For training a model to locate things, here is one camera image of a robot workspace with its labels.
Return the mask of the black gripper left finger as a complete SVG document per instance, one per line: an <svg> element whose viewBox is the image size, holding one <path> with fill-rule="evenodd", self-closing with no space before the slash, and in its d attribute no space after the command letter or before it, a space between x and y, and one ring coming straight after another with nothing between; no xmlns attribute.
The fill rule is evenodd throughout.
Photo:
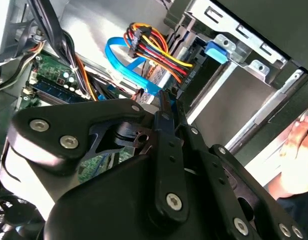
<svg viewBox="0 0 308 240"><path fill-rule="evenodd" d="M189 207L182 140L176 136L177 127L186 124L183 105L168 91L157 98L155 113L127 98L24 109L12 118L8 142L17 155L61 178L72 177L85 160L133 147L136 154L113 171L148 164L146 211L184 222Z"/></svg>

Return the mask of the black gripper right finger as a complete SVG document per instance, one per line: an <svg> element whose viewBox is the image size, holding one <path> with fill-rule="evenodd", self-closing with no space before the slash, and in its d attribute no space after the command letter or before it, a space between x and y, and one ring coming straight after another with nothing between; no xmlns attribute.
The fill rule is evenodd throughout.
<svg viewBox="0 0 308 240"><path fill-rule="evenodd" d="M222 145L207 147L188 125L182 102L171 96L176 134L189 157L185 166L198 173L195 197L217 240L305 240L307 234L243 165Z"/></svg>

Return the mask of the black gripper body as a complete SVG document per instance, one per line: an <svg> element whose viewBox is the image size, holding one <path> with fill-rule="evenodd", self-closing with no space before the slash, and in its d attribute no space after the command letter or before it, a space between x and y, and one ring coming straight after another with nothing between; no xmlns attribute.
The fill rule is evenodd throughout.
<svg viewBox="0 0 308 240"><path fill-rule="evenodd" d="M231 240L202 178L184 172L189 216L181 225L149 216L151 170L146 157L132 158L65 193L46 221L46 240Z"/></svg>

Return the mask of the person's bare hand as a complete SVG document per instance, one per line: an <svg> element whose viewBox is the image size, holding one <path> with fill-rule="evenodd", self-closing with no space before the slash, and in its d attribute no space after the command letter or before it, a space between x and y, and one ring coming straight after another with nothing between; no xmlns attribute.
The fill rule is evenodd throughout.
<svg viewBox="0 0 308 240"><path fill-rule="evenodd" d="M308 116L296 121L283 145L280 156L284 184L308 185Z"/></svg>

